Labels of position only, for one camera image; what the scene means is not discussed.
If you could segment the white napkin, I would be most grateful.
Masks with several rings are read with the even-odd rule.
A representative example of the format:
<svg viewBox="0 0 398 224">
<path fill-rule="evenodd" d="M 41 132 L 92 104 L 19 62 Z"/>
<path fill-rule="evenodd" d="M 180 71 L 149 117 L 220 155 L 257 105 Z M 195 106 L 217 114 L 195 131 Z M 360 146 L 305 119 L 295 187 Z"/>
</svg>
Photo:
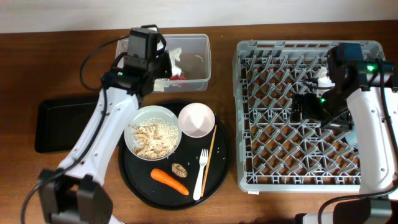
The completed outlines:
<svg viewBox="0 0 398 224">
<path fill-rule="evenodd" d="M 177 66 L 177 62 L 180 61 L 181 53 L 182 53 L 182 49 L 180 47 L 169 51 L 170 62 L 171 62 L 171 66 L 172 66 L 172 76 L 182 74 L 182 69 Z M 178 86 L 176 84 L 176 81 L 172 81 L 172 80 L 166 79 L 166 78 L 156 79 L 155 84 L 154 84 L 154 91 L 165 92 L 166 89 L 168 89 L 168 88 Z"/>
</svg>

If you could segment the red snack wrapper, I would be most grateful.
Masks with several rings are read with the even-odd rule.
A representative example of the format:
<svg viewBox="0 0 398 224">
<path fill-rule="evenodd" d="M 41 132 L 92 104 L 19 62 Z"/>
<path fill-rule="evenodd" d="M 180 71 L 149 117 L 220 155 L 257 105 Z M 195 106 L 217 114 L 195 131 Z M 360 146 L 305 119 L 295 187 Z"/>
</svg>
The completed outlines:
<svg viewBox="0 0 398 224">
<path fill-rule="evenodd" d="M 187 77 L 184 74 L 179 74 L 179 75 L 173 75 L 170 77 L 170 80 L 176 81 L 176 80 L 186 80 Z"/>
</svg>

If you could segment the pink bowl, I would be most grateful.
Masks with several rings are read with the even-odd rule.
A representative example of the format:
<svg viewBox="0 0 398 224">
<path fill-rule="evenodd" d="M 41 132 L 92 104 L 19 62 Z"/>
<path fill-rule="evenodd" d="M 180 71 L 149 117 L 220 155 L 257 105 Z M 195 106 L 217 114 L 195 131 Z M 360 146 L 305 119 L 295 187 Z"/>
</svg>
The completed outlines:
<svg viewBox="0 0 398 224">
<path fill-rule="evenodd" d="M 202 138 L 215 126 L 214 112 L 203 103 L 190 103 L 178 115 L 178 125 L 191 138 Z"/>
</svg>

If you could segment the brown walnut shell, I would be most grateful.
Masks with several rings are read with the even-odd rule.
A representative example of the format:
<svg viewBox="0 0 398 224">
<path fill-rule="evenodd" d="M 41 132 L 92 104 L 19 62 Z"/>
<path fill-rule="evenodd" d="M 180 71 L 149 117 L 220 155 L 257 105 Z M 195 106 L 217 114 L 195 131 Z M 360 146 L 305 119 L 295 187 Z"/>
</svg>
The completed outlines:
<svg viewBox="0 0 398 224">
<path fill-rule="evenodd" d="M 172 172 L 176 176 L 181 177 L 181 178 L 186 178 L 188 175 L 187 170 L 182 165 L 177 164 L 177 163 L 172 164 Z"/>
</svg>

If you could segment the orange carrot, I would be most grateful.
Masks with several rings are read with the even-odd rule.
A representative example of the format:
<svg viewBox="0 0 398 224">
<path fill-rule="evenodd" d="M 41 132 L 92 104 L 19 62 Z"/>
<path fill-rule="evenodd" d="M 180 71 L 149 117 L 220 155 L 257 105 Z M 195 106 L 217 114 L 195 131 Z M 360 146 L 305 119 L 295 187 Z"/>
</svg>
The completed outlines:
<svg viewBox="0 0 398 224">
<path fill-rule="evenodd" d="M 160 169 L 153 169 L 150 173 L 150 176 L 165 185 L 168 185 L 169 187 L 173 188 L 174 190 L 178 191 L 182 195 L 189 195 L 188 189 L 175 180 L 173 177 L 169 176 L 166 172 L 160 170 Z"/>
</svg>

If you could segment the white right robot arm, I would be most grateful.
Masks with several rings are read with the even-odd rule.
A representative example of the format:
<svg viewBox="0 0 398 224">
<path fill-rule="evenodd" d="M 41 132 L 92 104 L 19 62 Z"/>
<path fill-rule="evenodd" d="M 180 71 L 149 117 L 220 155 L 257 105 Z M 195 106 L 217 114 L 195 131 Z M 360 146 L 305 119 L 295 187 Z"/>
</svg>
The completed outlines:
<svg viewBox="0 0 398 224">
<path fill-rule="evenodd" d="M 327 53 L 330 86 L 296 94 L 291 120 L 355 131 L 361 165 L 359 194 L 326 201 L 296 223 L 397 223 L 397 67 L 366 60 L 361 46 L 342 42 Z"/>
</svg>

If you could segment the light blue cup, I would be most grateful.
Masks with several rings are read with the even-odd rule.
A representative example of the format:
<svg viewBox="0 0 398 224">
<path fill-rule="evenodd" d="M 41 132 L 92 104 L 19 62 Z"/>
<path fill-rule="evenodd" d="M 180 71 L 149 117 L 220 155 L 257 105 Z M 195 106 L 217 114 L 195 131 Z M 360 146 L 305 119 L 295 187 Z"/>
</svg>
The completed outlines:
<svg viewBox="0 0 398 224">
<path fill-rule="evenodd" d="M 345 136 L 346 142 L 353 148 L 359 149 L 359 143 L 357 138 L 357 132 L 355 128 L 353 128 L 350 132 L 348 132 Z"/>
</svg>

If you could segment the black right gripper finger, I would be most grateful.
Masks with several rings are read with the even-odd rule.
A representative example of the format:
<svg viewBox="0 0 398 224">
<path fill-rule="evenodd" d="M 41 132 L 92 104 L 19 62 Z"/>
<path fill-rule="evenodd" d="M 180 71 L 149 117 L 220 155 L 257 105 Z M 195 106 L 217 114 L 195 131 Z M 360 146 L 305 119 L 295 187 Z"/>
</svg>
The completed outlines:
<svg viewBox="0 0 398 224">
<path fill-rule="evenodd" d="M 304 103 L 306 100 L 306 95 L 295 95 L 292 100 L 292 111 L 290 114 L 290 120 L 292 122 L 301 122 L 302 120 L 306 120 L 307 115 L 304 110 Z"/>
<path fill-rule="evenodd" d="M 354 122 L 351 113 L 346 110 L 330 121 L 323 122 L 323 129 L 334 129 L 339 131 L 351 131 Z"/>
</svg>

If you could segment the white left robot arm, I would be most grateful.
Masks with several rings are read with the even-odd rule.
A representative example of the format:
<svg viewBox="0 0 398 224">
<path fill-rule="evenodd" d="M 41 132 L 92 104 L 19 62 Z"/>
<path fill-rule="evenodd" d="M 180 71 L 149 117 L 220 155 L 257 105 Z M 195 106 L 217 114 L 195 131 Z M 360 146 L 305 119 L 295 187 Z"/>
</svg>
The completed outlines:
<svg viewBox="0 0 398 224">
<path fill-rule="evenodd" d="M 76 144 L 56 170 L 44 169 L 38 193 L 46 223 L 118 223 L 103 188 L 119 139 L 155 80 L 172 76 L 166 40 L 156 25 L 132 28 L 127 51 L 101 77 L 99 98 Z"/>
</svg>

